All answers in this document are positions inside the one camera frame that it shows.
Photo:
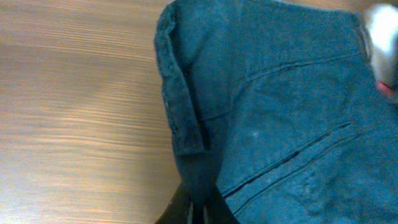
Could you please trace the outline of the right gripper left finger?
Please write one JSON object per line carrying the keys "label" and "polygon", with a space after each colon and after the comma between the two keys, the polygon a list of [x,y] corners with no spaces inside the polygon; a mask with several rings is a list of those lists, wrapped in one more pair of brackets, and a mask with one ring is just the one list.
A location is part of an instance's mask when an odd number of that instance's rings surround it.
{"label": "right gripper left finger", "polygon": [[193,207],[189,192],[180,184],[155,224],[189,224],[192,223],[192,217]]}

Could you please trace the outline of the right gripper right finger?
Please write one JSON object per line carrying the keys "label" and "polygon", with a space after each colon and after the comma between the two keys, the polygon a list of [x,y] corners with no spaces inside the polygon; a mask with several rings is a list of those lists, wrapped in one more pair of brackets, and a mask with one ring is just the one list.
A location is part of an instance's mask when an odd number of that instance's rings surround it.
{"label": "right gripper right finger", "polygon": [[204,221],[205,224],[240,224],[217,187],[205,201]]}

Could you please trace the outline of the navy blue shorts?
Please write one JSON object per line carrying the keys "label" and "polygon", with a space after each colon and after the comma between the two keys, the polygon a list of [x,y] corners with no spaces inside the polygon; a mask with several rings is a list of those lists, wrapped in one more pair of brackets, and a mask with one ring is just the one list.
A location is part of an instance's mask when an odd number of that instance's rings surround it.
{"label": "navy blue shorts", "polygon": [[364,14],[173,1],[154,45],[192,223],[215,187],[240,223],[397,222],[397,102]]}

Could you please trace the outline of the red cloth in pile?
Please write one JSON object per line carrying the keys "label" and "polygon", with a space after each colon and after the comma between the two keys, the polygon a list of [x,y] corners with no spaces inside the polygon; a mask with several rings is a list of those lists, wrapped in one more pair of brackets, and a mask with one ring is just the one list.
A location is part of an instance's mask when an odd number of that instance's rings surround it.
{"label": "red cloth in pile", "polygon": [[385,96],[389,100],[397,101],[397,90],[393,89],[393,87],[383,82],[377,81],[376,88],[383,96]]}

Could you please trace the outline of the white cloth in pile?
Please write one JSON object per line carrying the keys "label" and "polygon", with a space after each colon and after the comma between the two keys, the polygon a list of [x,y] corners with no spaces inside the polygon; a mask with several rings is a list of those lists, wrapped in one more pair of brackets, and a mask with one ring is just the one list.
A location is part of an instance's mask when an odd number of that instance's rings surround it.
{"label": "white cloth in pile", "polygon": [[371,66],[378,82],[397,85],[397,7],[375,4],[364,14],[371,49]]}

